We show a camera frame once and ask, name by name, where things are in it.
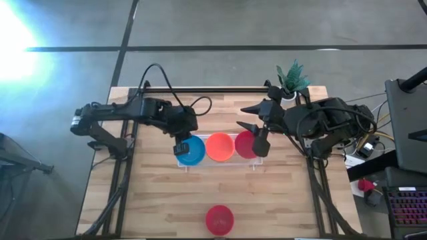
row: gray floor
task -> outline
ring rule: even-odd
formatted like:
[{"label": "gray floor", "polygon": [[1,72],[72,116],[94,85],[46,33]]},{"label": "gray floor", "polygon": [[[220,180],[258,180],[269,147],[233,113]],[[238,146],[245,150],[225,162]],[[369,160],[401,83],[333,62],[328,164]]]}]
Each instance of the gray floor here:
[{"label": "gray floor", "polygon": [[[7,23],[19,20],[19,28],[32,36],[25,47],[99,47],[120,46],[131,3],[10,0],[0,7],[9,6],[15,15]],[[138,5],[129,45],[424,44],[426,24],[417,0],[145,0]],[[6,43],[22,42],[16,41],[18,31],[5,36]],[[0,132],[55,166],[51,175],[31,174],[4,239],[74,234],[93,151],[89,139],[72,135],[69,125],[76,108],[106,101],[117,56],[0,56]],[[348,100],[381,93],[385,80],[419,71],[427,50],[127,53],[118,85],[137,85],[151,62],[161,63],[176,86],[261,85],[265,79],[276,82],[275,66],[289,67],[294,59],[304,64],[313,85],[326,85],[330,96]],[[157,70],[148,79],[165,85]],[[357,103],[373,108],[384,100]],[[384,130],[392,133],[389,126]],[[386,215],[357,202],[364,232],[388,236]]]}]

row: wooden tabletop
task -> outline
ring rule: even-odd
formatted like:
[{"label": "wooden tabletop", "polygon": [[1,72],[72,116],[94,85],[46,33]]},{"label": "wooden tabletop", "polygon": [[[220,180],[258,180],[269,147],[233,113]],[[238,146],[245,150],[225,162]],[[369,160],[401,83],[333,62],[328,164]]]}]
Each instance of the wooden tabletop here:
[{"label": "wooden tabletop", "polygon": [[[312,101],[328,96],[323,86],[309,88]],[[125,102],[128,90],[128,87],[113,87],[109,103]],[[193,134],[239,133],[243,129],[236,121],[261,125],[258,116],[242,113],[240,108],[259,103],[266,98],[265,93],[178,95],[187,105],[202,95],[212,98],[211,111],[197,118],[199,130]],[[170,93],[147,96],[177,104]],[[194,106],[196,113],[207,107],[205,100]],[[104,122],[103,128],[119,137],[121,124],[121,121]],[[283,135],[270,134],[268,141],[272,145],[270,152],[255,171],[251,166],[193,167],[186,173],[177,166],[173,155],[174,139],[155,127],[140,125],[122,237],[213,237],[204,219],[214,205],[226,205],[234,214],[234,227],[226,237],[317,237],[305,159]],[[107,151],[97,152],[94,163],[107,156]],[[91,172],[77,233],[87,230],[105,207],[113,166],[114,161],[108,160]],[[344,160],[329,158],[326,172],[335,206],[349,224],[361,232]],[[324,206],[322,211],[328,228]]]}]

